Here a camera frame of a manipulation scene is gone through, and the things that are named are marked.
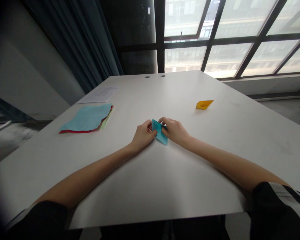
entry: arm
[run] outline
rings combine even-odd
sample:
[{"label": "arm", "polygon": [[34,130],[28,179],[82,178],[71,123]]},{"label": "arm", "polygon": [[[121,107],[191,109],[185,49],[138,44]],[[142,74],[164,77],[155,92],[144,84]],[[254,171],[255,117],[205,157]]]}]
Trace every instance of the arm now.
[{"label": "arm", "polygon": [[153,140],[157,131],[151,132],[150,129],[151,120],[147,120],[137,127],[129,145],[74,172],[44,193],[34,203],[48,200],[60,203],[67,208],[74,207],[110,173]]},{"label": "arm", "polygon": [[289,186],[285,181],[257,164],[191,137],[178,121],[163,117],[159,122],[167,125],[167,130],[162,128],[162,132],[170,140],[206,159],[248,191],[252,191],[261,182]]}]

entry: window frame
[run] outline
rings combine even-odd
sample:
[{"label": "window frame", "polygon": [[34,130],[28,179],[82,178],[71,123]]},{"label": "window frame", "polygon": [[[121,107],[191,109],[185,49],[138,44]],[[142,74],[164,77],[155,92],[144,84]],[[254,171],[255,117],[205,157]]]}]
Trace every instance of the window frame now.
[{"label": "window frame", "polygon": [[[265,21],[263,27],[261,28],[259,34],[257,36],[249,36],[249,37],[234,37],[234,38],[215,38],[216,32],[220,23],[220,19],[222,16],[222,12],[225,6],[226,0],[220,0],[218,10],[216,13],[216,18],[214,21],[214,25],[212,27],[211,35],[208,40],[200,40],[200,41],[188,41],[188,42],[174,42],[174,43],[165,43],[165,41],[173,41],[173,40],[186,40],[186,39],[198,39],[200,37],[201,28],[208,12],[208,8],[211,0],[206,1],[206,5],[203,10],[203,14],[201,17],[201,21],[199,24],[199,28],[196,35],[184,35],[184,36],[172,36],[172,37],[164,37],[164,20],[165,20],[165,0],[154,0],[154,11],[155,11],[155,29],[156,29],[156,42],[149,44],[137,44],[137,45],[129,45],[129,46],[118,46],[115,44],[116,51],[119,55],[119,59],[122,62],[122,58],[120,57],[122,52],[131,52],[131,51],[143,51],[143,50],[157,50],[157,64],[158,64],[158,73],[164,73],[164,51],[166,49],[172,48],[188,48],[188,47],[207,47],[206,52],[203,58],[203,63],[201,66],[201,71],[204,72],[207,61],[210,55],[210,51],[212,46],[214,45],[230,45],[230,44],[240,44],[240,43],[252,43],[251,48],[249,49],[247,55],[242,61],[240,67],[238,68],[234,77],[230,78],[218,78],[220,80],[230,80],[230,79],[241,79],[242,73],[248,66],[250,60],[253,55],[256,53],[258,47],[262,42],[268,41],[282,41],[282,40],[300,40],[300,33],[289,33],[289,34],[275,34],[275,35],[267,35],[270,30],[272,24],[278,17],[280,11],[286,4],[287,0],[278,0],[267,20]],[[290,74],[300,74],[300,72],[293,73],[278,73],[280,69],[288,62],[288,60],[296,53],[296,51],[300,48],[300,42],[291,50],[291,52],[283,59],[283,61],[279,64],[279,66],[275,69],[272,74],[267,75],[253,75],[253,76],[245,76],[244,78],[250,77],[260,77],[260,76],[279,76],[279,75],[290,75]]]}]

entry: person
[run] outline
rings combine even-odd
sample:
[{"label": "person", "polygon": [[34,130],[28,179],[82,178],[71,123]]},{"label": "person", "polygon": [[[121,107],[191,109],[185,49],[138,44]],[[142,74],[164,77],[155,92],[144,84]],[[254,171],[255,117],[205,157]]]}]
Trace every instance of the person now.
[{"label": "person", "polygon": [[[166,125],[167,129],[162,128],[162,132],[171,141],[209,161],[252,193],[251,239],[300,239],[299,192],[257,164],[195,139],[180,122],[166,117],[159,122]],[[151,120],[138,126],[132,142],[127,146],[74,172],[21,212],[7,225],[6,236],[19,239],[62,239],[68,210],[76,206],[109,174],[146,147],[156,134],[157,131],[151,131]],[[202,224],[207,223],[204,222],[205,219],[209,217],[192,219],[189,227],[184,227],[187,226],[186,219],[179,222],[176,220],[176,224],[172,223],[170,234],[175,239],[195,238],[196,235],[191,234],[196,231],[193,226],[199,229],[196,234],[200,235],[200,228],[204,227]],[[154,233],[165,233],[166,226],[164,222],[145,223],[139,228],[136,225],[130,228],[129,225],[124,225],[118,226],[115,231],[111,227],[104,227],[101,228],[102,239],[115,239],[118,236],[119,239],[155,239]],[[128,236],[118,235],[119,231]],[[220,234],[213,234],[210,236],[221,239]]]}]

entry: white table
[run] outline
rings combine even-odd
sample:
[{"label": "white table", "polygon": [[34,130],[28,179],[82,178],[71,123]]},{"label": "white table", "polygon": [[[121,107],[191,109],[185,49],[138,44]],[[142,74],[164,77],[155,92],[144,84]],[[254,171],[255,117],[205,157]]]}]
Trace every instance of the white table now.
[{"label": "white table", "polygon": [[[76,170],[128,144],[138,124],[162,116],[194,137],[247,158],[300,191],[300,126],[201,71],[116,76],[104,130],[58,134],[84,105],[65,111],[0,163],[4,222]],[[200,100],[214,100],[203,111]],[[208,162],[155,140],[77,207],[70,228],[188,218],[247,210],[240,189]]]}]

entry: white paper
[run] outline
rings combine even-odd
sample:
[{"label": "white paper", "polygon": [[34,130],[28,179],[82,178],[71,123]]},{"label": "white paper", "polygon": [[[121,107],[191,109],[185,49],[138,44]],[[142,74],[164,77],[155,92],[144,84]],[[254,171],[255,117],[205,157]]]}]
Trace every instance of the white paper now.
[{"label": "white paper", "polygon": [[118,86],[96,88],[83,97],[78,103],[108,102],[118,88]]}]

